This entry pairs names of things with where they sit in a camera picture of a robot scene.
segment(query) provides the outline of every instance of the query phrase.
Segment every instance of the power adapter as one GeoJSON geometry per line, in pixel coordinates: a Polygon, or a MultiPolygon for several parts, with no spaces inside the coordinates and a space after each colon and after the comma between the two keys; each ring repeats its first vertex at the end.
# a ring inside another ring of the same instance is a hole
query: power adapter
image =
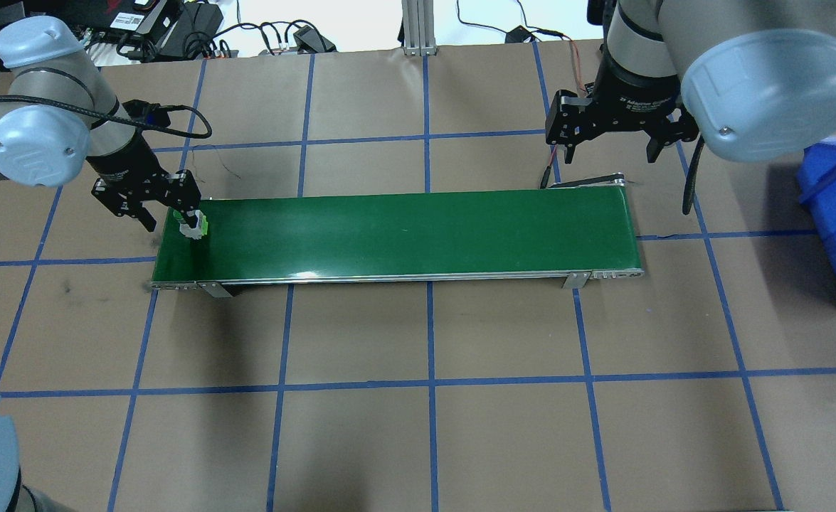
{"type": "Polygon", "coordinates": [[[305,26],[295,32],[295,42],[297,43],[297,52],[301,54],[321,54],[337,51],[336,45],[332,41],[317,35],[316,30],[310,26],[305,26]]]}
{"type": "Polygon", "coordinates": [[[534,39],[534,35],[532,35],[531,32],[528,32],[528,29],[521,25],[513,28],[509,32],[506,32],[507,43],[524,43],[531,39],[534,39]]]}

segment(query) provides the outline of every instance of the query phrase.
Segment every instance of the green conveyor belt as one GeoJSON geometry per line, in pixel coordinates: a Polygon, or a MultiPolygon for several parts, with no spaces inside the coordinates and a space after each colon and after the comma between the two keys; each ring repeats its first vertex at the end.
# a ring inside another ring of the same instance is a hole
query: green conveyor belt
{"type": "Polygon", "coordinates": [[[639,275],[623,186],[203,201],[202,240],[168,215],[157,288],[197,283],[639,275]]]}

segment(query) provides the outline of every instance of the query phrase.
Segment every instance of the robotic arm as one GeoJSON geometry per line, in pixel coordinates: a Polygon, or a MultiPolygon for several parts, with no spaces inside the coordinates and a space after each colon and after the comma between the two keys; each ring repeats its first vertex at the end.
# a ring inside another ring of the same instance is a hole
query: robotic arm
{"type": "Polygon", "coordinates": [[[557,91],[551,145],[643,130],[655,162],[677,140],[762,161],[836,130],[836,0],[590,0],[605,27],[587,97],[557,91]],[[679,108],[677,120],[668,117],[679,108]]]}
{"type": "MultiPolygon", "coordinates": [[[[206,221],[193,175],[162,169],[141,127],[208,137],[204,117],[201,135],[130,120],[70,29],[50,16],[1,30],[0,56],[15,75],[11,96],[0,97],[0,181],[58,187],[88,161],[99,175],[92,194],[111,213],[137,218],[152,231],[155,219],[142,202],[158,201],[180,214],[184,234],[202,237],[206,221]]],[[[193,110],[170,110],[178,108],[193,110]]]]}

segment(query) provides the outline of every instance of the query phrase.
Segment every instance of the black cable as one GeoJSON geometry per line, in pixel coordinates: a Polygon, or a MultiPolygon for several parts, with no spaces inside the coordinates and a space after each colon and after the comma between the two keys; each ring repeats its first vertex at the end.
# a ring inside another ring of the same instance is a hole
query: black cable
{"type": "Polygon", "coordinates": [[[199,110],[196,110],[196,108],[188,107],[186,105],[170,105],[166,107],[161,107],[161,110],[164,110],[165,112],[176,112],[181,110],[193,112],[194,114],[196,114],[197,117],[199,117],[199,120],[203,122],[203,126],[206,127],[206,133],[192,133],[189,131],[181,131],[179,129],[167,129],[166,127],[158,127],[149,123],[143,123],[142,121],[134,121],[132,119],[125,119],[125,117],[116,117],[112,116],[111,114],[105,114],[102,112],[96,112],[95,110],[89,110],[88,108],[77,107],[75,105],[70,105],[69,103],[63,103],[62,101],[48,100],[48,98],[46,97],[6,95],[0,96],[0,103],[31,103],[35,105],[47,105],[49,107],[62,108],[62,110],[67,110],[73,112],[74,114],[82,114],[86,117],[94,117],[95,119],[111,121],[112,123],[120,123],[122,125],[138,127],[138,129],[143,130],[160,131],[161,133],[167,133],[168,135],[176,135],[178,137],[188,137],[188,139],[208,139],[209,137],[212,137],[212,125],[209,124],[209,120],[206,119],[206,116],[200,113],[199,110]]]}
{"type": "Polygon", "coordinates": [[[529,20],[525,17],[525,6],[522,6],[521,0],[516,0],[516,4],[519,4],[519,10],[522,11],[522,25],[528,28],[529,20]]]}
{"type": "Polygon", "coordinates": [[[508,33],[505,30],[503,30],[502,28],[497,28],[496,26],[483,25],[483,23],[472,23],[470,21],[463,20],[462,19],[462,10],[459,6],[459,0],[456,0],[456,19],[459,20],[459,23],[462,23],[463,25],[477,26],[477,27],[480,27],[480,28],[489,28],[490,30],[496,30],[496,32],[508,33]]]}
{"type": "Polygon", "coordinates": [[[705,146],[705,139],[700,135],[697,140],[697,147],[693,149],[693,158],[690,159],[690,169],[687,171],[687,183],[684,184],[684,215],[689,215],[693,208],[693,201],[697,195],[697,171],[699,171],[699,158],[705,146]]]}
{"type": "Polygon", "coordinates": [[[228,45],[225,39],[218,42],[218,49],[222,52],[223,58],[231,58],[231,46],[228,45]]]}

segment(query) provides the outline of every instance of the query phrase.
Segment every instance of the wire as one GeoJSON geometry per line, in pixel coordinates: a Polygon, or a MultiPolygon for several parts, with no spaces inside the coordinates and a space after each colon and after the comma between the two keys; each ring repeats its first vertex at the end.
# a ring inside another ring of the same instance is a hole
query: wire
{"type": "Polygon", "coordinates": [[[690,169],[687,172],[687,183],[684,184],[684,215],[689,215],[691,208],[693,208],[693,201],[697,194],[697,171],[699,171],[699,158],[702,155],[702,149],[705,146],[705,139],[699,136],[697,146],[693,149],[693,158],[690,159],[690,169]]]}
{"type": "Polygon", "coordinates": [[[461,7],[459,6],[459,0],[456,0],[456,19],[459,20],[459,23],[462,23],[463,25],[476,26],[476,27],[479,27],[479,28],[489,28],[490,30],[496,30],[496,32],[508,33],[505,30],[503,30],[502,28],[497,28],[496,26],[484,25],[483,23],[472,23],[470,21],[463,20],[462,19],[462,10],[461,10],[461,7]]]}
{"type": "Polygon", "coordinates": [[[554,144],[554,149],[551,150],[551,158],[547,160],[547,166],[544,168],[544,175],[541,176],[541,183],[538,184],[538,188],[542,191],[547,188],[547,183],[551,180],[551,169],[554,167],[554,156],[557,155],[557,148],[558,146],[554,144]]]}
{"type": "Polygon", "coordinates": [[[166,107],[161,107],[161,109],[165,112],[176,112],[180,110],[193,112],[194,114],[196,114],[197,117],[199,117],[199,120],[203,122],[203,126],[206,127],[206,133],[192,133],[189,131],[183,131],[179,129],[167,129],[167,127],[159,127],[151,125],[149,123],[143,123],[142,121],[125,119],[125,117],[116,117],[112,116],[111,114],[105,114],[102,112],[96,112],[95,110],[89,110],[89,108],[82,108],[77,107],[75,105],[71,105],[69,103],[63,103],[62,101],[48,100],[48,98],[46,97],[6,95],[0,96],[0,103],[31,103],[37,105],[47,105],[49,107],[62,108],[62,110],[67,110],[76,114],[82,114],[86,117],[94,117],[95,119],[111,121],[112,123],[120,123],[122,125],[138,127],[138,129],[143,130],[160,131],[161,133],[167,133],[168,135],[176,135],[178,137],[188,137],[188,139],[208,139],[209,137],[212,137],[212,125],[209,124],[209,120],[206,119],[206,116],[200,113],[199,110],[196,110],[196,108],[188,107],[186,105],[169,105],[166,107]]]}
{"type": "Polygon", "coordinates": [[[531,29],[532,33],[542,33],[545,36],[554,36],[554,38],[560,38],[564,41],[570,42],[571,46],[571,57],[573,61],[573,79],[576,82],[576,91],[579,94],[579,97],[586,97],[588,96],[588,92],[586,91],[586,86],[583,84],[583,71],[581,70],[581,57],[579,55],[579,46],[576,45],[576,42],[570,36],[565,35],[563,32],[558,32],[556,30],[549,30],[545,28],[541,28],[538,26],[529,26],[528,28],[531,29]]]}
{"type": "Polygon", "coordinates": [[[522,6],[521,0],[516,0],[516,4],[519,4],[519,10],[522,11],[522,25],[528,27],[529,20],[525,17],[525,6],[522,6]]]}
{"type": "Polygon", "coordinates": [[[222,52],[223,58],[231,58],[231,46],[225,39],[218,42],[218,51],[222,52]]]}

